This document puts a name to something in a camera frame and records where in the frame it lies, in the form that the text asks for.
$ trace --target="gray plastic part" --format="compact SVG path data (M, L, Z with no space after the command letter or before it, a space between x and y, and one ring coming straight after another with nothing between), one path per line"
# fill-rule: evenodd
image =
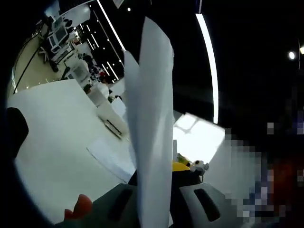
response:
M209 221L206 212L199 201L195 190L203 189L218 208L220 217L215 221ZM237 208L231 204L230 199L207 183L185 186L180 188L190 211L194 228L222 228L241 227L243 219L237 217Z
M131 190L132 194L127 201L118 221L109 218L116 199L124 190ZM81 219L66 220L55 225L56 228L137 228L139 226L136 205L137 187L119 184L102 197L93 202L92 212Z

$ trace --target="paper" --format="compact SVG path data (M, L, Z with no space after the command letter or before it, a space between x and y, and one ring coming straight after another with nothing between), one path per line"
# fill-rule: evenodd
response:
M140 64L124 55L127 118L138 173L141 227L168 227L172 178L173 50L149 18L142 31Z
M96 140L87 147L87 150L122 182L129 182L135 172L135 167L130 161L124 161L120 156L117 156L104 139Z
M123 101L119 97L112 101L111 106L112 106L114 112L116 112L117 115L119 115L121 118L123 118L126 107L125 107L125 104L123 103Z

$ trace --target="desk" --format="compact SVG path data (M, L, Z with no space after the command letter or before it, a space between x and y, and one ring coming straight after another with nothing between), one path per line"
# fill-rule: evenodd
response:
M129 142L105 127L76 80L21 91L9 98L8 106L23 113L29 128L16 158L17 170L51 222L61 222L64 209L73 209L79 194L94 201L121 182L86 148L102 137L112 152L131 162Z

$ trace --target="computer monitor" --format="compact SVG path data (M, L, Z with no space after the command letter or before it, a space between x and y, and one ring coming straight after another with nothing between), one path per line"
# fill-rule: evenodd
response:
M51 45L51 51L57 53L60 49L60 43L68 35L65 26L60 26L52 35L48 37L49 43Z

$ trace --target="floor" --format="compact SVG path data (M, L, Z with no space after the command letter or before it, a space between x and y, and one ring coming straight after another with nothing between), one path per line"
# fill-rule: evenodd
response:
M16 60L17 64L12 77L12 81L8 87L8 97L13 94L15 88L14 85L18 83L22 72L24 71L32 55L37 50L38 46L39 40L38 37L35 37L21 51L19 58ZM60 76L52 70L49 63L43 63L42 56L39 56L36 53L27 70L25 71L17 87L17 91L20 92L22 90L29 89L40 84L50 83L58 80L59 78Z

